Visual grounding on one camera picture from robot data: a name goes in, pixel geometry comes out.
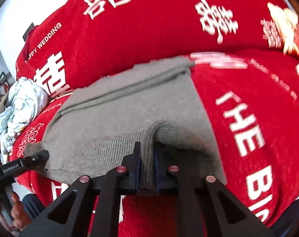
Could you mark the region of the person's left hand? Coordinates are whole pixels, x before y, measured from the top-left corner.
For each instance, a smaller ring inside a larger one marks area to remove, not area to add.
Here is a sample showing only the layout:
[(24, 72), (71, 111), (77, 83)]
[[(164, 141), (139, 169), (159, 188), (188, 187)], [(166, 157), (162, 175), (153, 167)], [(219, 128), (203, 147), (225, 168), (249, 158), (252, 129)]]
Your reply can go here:
[[(19, 199), (19, 196), (13, 192), (12, 193), (12, 200), (14, 205), (11, 209), (11, 216), (13, 217), (13, 226), (16, 229), (23, 230), (27, 227), (28, 224), (31, 223), (31, 219), (28, 214), (24, 211), (23, 204)], [(10, 227), (6, 220), (4, 219), (1, 213), (1, 204), (0, 204), (0, 223), (2, 226), (11, 234), (14, 233), (13, 227)]]

